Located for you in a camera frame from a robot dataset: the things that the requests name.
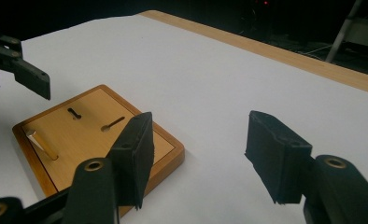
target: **black clamp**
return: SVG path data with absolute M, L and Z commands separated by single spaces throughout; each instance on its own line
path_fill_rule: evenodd
M 134 116 L 105 158 L 83 161 L 71 187 L 23 208 L 0 198 L 0 223 L 119 224 L 119 206 L 141 208 L 154 163 L 151 112 Z
M 13 73 L 17 82 L 50 100 L 50 77 L 23 59 L 19 39 L 0 34 L 0 69 Z
M 274 203 L 299 203 L 306 223 L 368 223 L 368 182 L 349 161 L 312 146 L 272 115 L 251 111 L 246 157 Z

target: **wooden base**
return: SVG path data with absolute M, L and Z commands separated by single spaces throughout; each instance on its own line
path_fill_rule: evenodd
M 129 119 L 141 112 L 105 85 L 95 87 L 29 118 L 12 131 L 46 196 L 71 186 L 77 166 L 105 157 Z M 108 131 L 103 126 L 124 117 Z M 155 122 L 155 158 L 146 194 L 184 161 L 184 146 Z M 26 133 L 35 131 L 42 147 L 58 155 L 52 160 Z M 130 207 L 120 208 L 123 215 Z

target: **wooden edge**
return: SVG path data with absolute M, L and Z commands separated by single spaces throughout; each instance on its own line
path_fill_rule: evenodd
M 240 35 L 221 31 L 194 21 L 188 21 L 160 11 L 150 10 L 142 12 L 139 15 L 191 31 L 198 35 L 210 37 L 231 46 L 303 69 L 307 72 L 326 77 L 359 90 L 368 91 L 368 75 L 364 73 L 340 67 L 332 63 L 325 63 L 301 54 L 270 46 Z
M 44 194 L 46 197 L 51 196 L 52 194 L 55 194 L 58 192 L 57 188 L 53 184 L 53 181 L 50 179 L 50 176 L 48 175 L 47 170 L 45 169 L 44 165 L 42 164 L 41 160 L 38 158 L 38 155 L 35 153 L 35 149 L 33 148 L 33 145 L 30 143 L 30 141 L 27 139 L 26 134 L 24 133 L 24 130 L 21 128 L 22 126 L 39 119 L 48 113 L 61 108 L 64 105 L 68 105 L 77 99 L 81 98 L 84 95 L 89 94 L 92 91 L 96 91 L 100 89 L 101 86 L 97 86 L 95 88 L 92 88 L 88 91 L 83 92 L 82 94 L 75 96 L 67 101 L 64 101 L 61 104 L 58 104 L 44 112 L 41 112 L 34 117 L 31 117 L 17 125 L 15 125 L 12 128 L 12 132 L 14 133 L 16 140 L 18 141 L 21 151 L 23 152 L 24 156 L 26 157 L 26 160 L 28 160 L 36 179 L 38 180 L 38 183 L 40 184 Z
M 33 146 L 30 144 L 30 141 L 25 136 L 25 133 L 23 129 L 21 128 L 23 125 L 30 123 L 36 119 L 39 119 L 48 113 L 61 108 L 64 105 L 70 104 L 74 101 L 76 101 L 78 98 L 81 98 L 84 95 L 87 95 L 93 91 L 102 89 L 105 91 L 108 95 L 113 97 L 115 100 L 119 101 L 126 109 L 128 109 L 133 114 L 139 114 L 141 113 L 137 108 L 135 108 L 133 105 L 131 105 L 129 102 L 127 102 L 125 99 L 120 97 L 117 93 L 115 93 L 113 90 L 111 90 L 106 85 L 99 85 L 97 87 L 94 87 L 88 91 L 83 92 L 82 94 L 73 97 L 59 105 L 56 105 L 52 107 L 51 109 L 48 109 L 30 119 L 27 119 L 17 125 L 15 125 L 12 128 L 12 132 L 14 132 L 14 135 L 23 151 L 23 154 L 25 155 L 26 159 L 31 164 L 31 168 L 33 172 L 35 173 L 35 177 L 37 178 L 39 184 L 41 185 L 41 188 L 44 191 L 44 194 L 46 197 L 49 197 L 52 194 L 55 194 L 58 192 L 56 187 L 54 186 L 52 180 L 50 179 L 50 176 L 48 175 L 47 170 L 45 169 L 44 165 L 42 164 L 41 160 L 38 158 L 34 150 L 25 150 L 24 148 L 33 148 Z M 152 168 L 149 175 L 149 182 L 147 183 L 147 187 L 145 190 L 145 195 L 149 194 L 153 189 L 155 189 L 165 178 L 167 178 L 170 174 L 172 174 L 176 168 L 184 162 L 185 159 L 185 150 L 184 146 L 170 133 L 168 133 L 165 129 L 163 129 L 161 126 L 159 126 L 157 123 L 153 122 L 153 131 L 159 134 L 161 137 L 163 137 L 166 141 L 168 141 L 170 144 L 172 144 L 175 148 L 171 150 L 169 153 L 167 153 L 164 157 L 162 157 L 158 162 L 156 162 Z M 119 208 L 120 216 L 125 215 L 129 210 L 132 209 L 132 206 L 122 206 Z
M 47 197 L 49 197 L 50 195 L 57 193 L 58 190 L 51 181 L 50 176 L 45 170 L 45 167 L 42 164 L 41 160 L 38 158 L 38 155 L 35 153 L 35 150 L 24 149 L 24 148 L 34 149 L 33 146 L 30 144 L 29 140 L 27 139 L 23 129 L 21 128 L 22 125 L 24 124 L 25 123 L 20 123 L 15 125 L 12 128 L 12 132 L 14 133 L 16 140 L 18 141 L 21 147 L 21 151 L 23 152 L 24 156 L 26 157 L 26 160 L 30 164 L 30 167 L 32 168 L 33 173 L 35 174 L 35 177 L 38 180 L 38 183 L 40 184 L 44 194 Z

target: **wooden tray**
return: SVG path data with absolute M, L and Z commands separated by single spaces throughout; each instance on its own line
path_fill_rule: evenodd
M 76 119 L 68 109 L 81 115 Z M 12 131 L 48 197 L 71 186 L 77 166 L 90 158 L 105 157 L 129 119 L 141 112 L 106 85 L 97 86 L 66 102 L 29 118 Z M 120 117 L 109 131 L 101 128 Z M 26 132 L 36 130 L 44 144 L 59 158 L 53 161 L 30 141 Z M 184 146 L 153 122 L 155 158 L 146 194 L 184 161 Z M 123 215 L 130 207 L 120 208 Z

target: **white surface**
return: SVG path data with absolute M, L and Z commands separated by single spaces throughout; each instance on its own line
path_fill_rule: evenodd
M 273 204 L 244 156 L 248 113 L 282 120 L 312 155 L 352 161 L 368 180 L 368 93 L 142 16 L 91 21 L 23 43 L 52 100 L 0 72 L 0 197 L 42 199 L 11 128 L 99 84 L 151 111 L 186 160 L 121 223 L 304 223 Z

